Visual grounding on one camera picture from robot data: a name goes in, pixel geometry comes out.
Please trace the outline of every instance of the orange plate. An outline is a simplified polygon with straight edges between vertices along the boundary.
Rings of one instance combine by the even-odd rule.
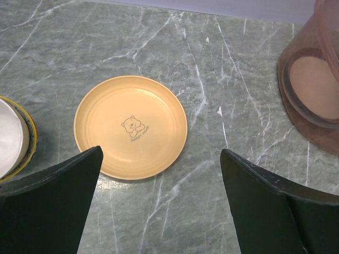
[[[122,76],[94,87],[74,119],[80,151],[101,146],[101,172],[120,179],[154,176],[184,148],[188,125],[175,95],[145,77]]]

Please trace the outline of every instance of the white wall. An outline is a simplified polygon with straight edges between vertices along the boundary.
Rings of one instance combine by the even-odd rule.
[[[315,0],[99,0],[174,10],[304,24]]]

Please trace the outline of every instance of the clear plastic container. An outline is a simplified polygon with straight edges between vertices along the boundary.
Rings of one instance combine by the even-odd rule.
[[[278,62],[281,95],[294,123],[305,123],[303,117],[339,129],[338,56],[339,0],[317,0],[313,16]]]

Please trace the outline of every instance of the bear illustration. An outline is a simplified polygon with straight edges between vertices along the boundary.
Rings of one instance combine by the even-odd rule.
[[[133,115],[130,118],[126,119],[121,124],[121,126],[125,128],[126,132],[129,133],[131,138],[134,138],[140,131],[145,128],[145,126]]]

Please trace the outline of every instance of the marble countertop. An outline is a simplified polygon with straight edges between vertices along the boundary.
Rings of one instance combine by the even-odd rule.
[[[222,182],[228,147],[297,183],[339,194],[338,158],[286,115],[276,61],[292,24],[61,0],[0,3],[0,94],[39,129],[15,179],[78,153],[73,119],[84,95],[120,75],[170,88],[189,120],[176,163],[150,179],[100,175],[78,253],[240,253]]]

